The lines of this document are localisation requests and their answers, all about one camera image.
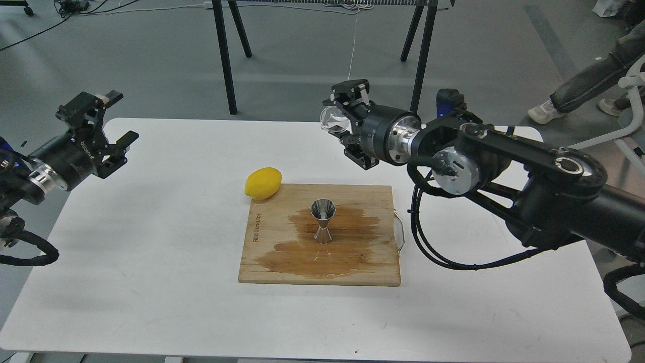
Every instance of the metal jigger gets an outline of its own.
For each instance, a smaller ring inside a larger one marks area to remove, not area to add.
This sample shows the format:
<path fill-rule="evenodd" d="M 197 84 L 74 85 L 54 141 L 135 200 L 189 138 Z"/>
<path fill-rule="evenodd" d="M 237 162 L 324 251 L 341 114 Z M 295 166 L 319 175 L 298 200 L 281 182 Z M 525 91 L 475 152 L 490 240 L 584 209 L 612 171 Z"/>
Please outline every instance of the metal jigger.
<path fill-rule="evenodd" d="M 313 239 L 319 244 L 328 244 L 332 241 L 332 235 L 329 233 L 327 225 L 335 213 L 336 205 L 329 199 L 318 199 L 312 204 L 312 216 L 319 224 Z"/>

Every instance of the lemon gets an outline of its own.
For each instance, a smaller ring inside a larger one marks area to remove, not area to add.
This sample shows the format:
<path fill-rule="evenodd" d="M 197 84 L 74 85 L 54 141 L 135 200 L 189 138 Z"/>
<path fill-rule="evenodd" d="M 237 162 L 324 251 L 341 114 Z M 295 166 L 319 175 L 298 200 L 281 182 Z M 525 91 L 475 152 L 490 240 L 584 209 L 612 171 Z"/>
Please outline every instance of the lemon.
<path fill-rule="evenodd" d="M 244 193 L 255 200 L 264 200 L 274 195 L 282 184 L 280 171 L 267 167 L 254 171 L 246 179 Z"/>

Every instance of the white sneaker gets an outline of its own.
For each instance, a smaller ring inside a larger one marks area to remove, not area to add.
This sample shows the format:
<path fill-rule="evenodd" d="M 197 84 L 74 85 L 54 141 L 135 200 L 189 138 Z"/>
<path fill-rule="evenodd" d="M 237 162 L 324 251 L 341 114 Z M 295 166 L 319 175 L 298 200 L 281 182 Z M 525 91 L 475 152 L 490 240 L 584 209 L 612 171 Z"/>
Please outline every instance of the white sneaker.
<path fill-rule="evenodd" d="M 528 117 L 541 125 L 549 123 L 554 118 L 561 118 L 566 115 L 556 110 L 551 100 L 544 102 L 542 105 L 533 107 L 527 111 L 527 113 Z"/>
<path fill-rule="evenodd" d="M 603 98 L 598 101 L 598 108 L 609 116 L 620 116 L 621 110 L 616 108 L 615 99 Z"/>

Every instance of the brown stain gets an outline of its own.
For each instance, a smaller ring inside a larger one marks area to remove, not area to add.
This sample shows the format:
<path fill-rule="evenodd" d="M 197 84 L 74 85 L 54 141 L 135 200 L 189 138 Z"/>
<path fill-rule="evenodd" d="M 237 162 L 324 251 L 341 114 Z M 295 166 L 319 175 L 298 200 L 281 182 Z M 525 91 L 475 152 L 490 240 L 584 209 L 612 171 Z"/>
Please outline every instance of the brown stain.
<path fill-rule="evenodd" d="M 298 234 L 297 241 L 273 246 L 273 251 L 255 259 L 271 272 L 289 273 L 310 278 L 332 279 L 353 273 L 367 273 L 383 264 L 372 262 L 370 244 L 380 218 L 365 216 L 363 210 L 338 207 L 330 220 L 332 241 L 319 244 L 313 239 L 318 222 L 309 208 L 289 216 Z"/>

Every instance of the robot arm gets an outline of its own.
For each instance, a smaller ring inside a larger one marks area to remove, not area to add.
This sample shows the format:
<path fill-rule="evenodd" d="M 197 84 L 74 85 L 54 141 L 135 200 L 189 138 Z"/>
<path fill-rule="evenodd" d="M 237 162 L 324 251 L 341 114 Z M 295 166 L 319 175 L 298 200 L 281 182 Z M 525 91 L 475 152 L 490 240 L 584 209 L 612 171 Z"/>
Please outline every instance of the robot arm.
<path fill-rule="evenodd" d="M 0 241 L 13 247 L 22 240 L 45 252 L 30 259 L 0 255 L 0 264 L 37 266 L 58 259 L 58 250 L 43 238 L 25 231 L 25 221 L 10 208 L 23 199 L 38 205 L 55 188 L 71 191 L 91 174 L 105 179 L 122 167 L 128 161 L 125 154 L 130 144 L 139 135 L 128 131 L 110 144 L 103 133 L 106 109 L 122 98 L 116 91 L 105 96 L 80 93 L 56 113 L 67 124 L 68 131 L 29 156 L 14 151 L 0 138 Z"/>
<path fill-rule="evenodd" d="M 626 311 L 645 319 L 645 309 L 617 289 L 617 282 L 645 274 L 645 200 L 606 185 L 604 167 L 590 155 L 503 133 L 466 110 L 464 96 L 437 94 L 437 119 L 423 123 L 414 113 L 369 100 L 366 79 L 332 87 L 321 126 L 339 139 L 345 155 L 368 170 L 379 161 L 407 164 L 415 184 L 412 234 L 432 262 L 457 270 L 477 270 L 518 262 L 581 239 L 597 242 L 636 262 L 605 277 L 607 294 Z M 494 182 L 511 160 L 524 164 L 521 191 Z M 430 167 L 423 176 L 417 168 Z M 434 179 L 438 187 L 428 183 Z M 512 201 L 504 207 L 482 191 Z M 441 256 L 425 239 L 419 220 L 421 196 L 464 197 L 506 222 L 525 247 L 534 247 L 484 265 Z"/>

